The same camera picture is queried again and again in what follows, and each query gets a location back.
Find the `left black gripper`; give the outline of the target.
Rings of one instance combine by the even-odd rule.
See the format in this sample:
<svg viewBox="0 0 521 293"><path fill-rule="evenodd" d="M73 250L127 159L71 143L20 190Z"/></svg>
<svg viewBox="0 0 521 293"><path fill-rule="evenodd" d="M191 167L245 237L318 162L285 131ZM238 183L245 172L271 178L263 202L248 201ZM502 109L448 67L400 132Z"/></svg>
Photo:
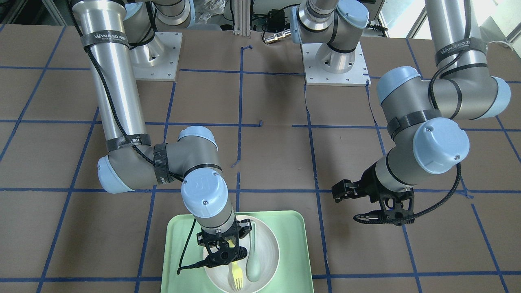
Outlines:
<svg viewBox="0 0 521 293"><path fill-rule="evenodd" d="M394 176L387 166L387 161L376 161L362 174L359 182L343 179L332 186L331 190L336 203L346 199L358 199L369 195L370 201L385 203L386 198L400 201L411 200L414 203L412 186L403 184Z"/></svg>

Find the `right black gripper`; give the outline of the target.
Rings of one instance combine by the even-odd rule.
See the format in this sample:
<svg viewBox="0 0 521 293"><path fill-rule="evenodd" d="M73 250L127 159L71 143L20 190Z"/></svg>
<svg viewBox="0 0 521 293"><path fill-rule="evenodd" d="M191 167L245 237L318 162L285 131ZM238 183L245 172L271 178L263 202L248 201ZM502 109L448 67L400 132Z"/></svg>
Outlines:
<svg viewBox="0 0 521 293"><path fill-rule="evenodd" d="M249 218L237 220L234 218L231 221L229 228L218 228L214 234L208 233L205 230L197 233L197 244L203 247L209 247L210 245L217 245L218 241L228 241L232 239L235 244L238 243L238 239L242 239L252 231L252 224Z"/></svg>

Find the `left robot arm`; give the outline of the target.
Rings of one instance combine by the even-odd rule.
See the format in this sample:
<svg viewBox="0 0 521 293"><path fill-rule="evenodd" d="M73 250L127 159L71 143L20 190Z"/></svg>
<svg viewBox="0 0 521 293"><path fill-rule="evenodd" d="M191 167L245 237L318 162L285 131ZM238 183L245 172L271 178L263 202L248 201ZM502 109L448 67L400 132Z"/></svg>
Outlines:
<svg viewBox="0 0 521 293"><path fill-rule="evenodd" d="M357 182L342 180L333 198L369 196L371 202L409 195L415 185L443 174L468 155L458 119L498 115L510 102L509 85L489 74L470 0L427 0L437 72L423 80L410 66L384 74L377 85L387 131L395 143Z"/></svg>

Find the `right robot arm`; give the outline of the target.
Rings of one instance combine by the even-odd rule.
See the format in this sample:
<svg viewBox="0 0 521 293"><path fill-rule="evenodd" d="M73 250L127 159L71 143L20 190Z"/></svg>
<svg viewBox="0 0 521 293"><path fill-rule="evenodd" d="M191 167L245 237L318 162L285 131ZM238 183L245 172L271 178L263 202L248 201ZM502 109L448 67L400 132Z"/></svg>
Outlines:
<svg viewBox="0 0 521 293"><path fill-rule="evenodd" d="M108 154L97 162L102 187L117 194L178 180L184 204L201 226L199 244L244 238L252 225L236 219L212 132L190 126L176 143L151 144L123 26L125 2L72 0L69 11L91 62L105 132Z"/></svg>

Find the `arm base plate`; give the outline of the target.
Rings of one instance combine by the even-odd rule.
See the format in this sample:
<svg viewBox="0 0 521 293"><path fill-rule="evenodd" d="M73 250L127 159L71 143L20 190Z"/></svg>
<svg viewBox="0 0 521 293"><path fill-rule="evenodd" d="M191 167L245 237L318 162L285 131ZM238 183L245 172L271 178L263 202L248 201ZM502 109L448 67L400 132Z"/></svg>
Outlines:
<svg viewBox="0 0 521 293"><path fill-rule="evenodd" d="M326 43L302 44L301 48L307 85L371 85L361 43L346 54L331 50Z"/></svg>
<svg viewBox="0 0 521 293"><path fill-rule="evenodd" d="M154 39L130 50L137 81L175 81L183 34L156 32Z"/></svg>

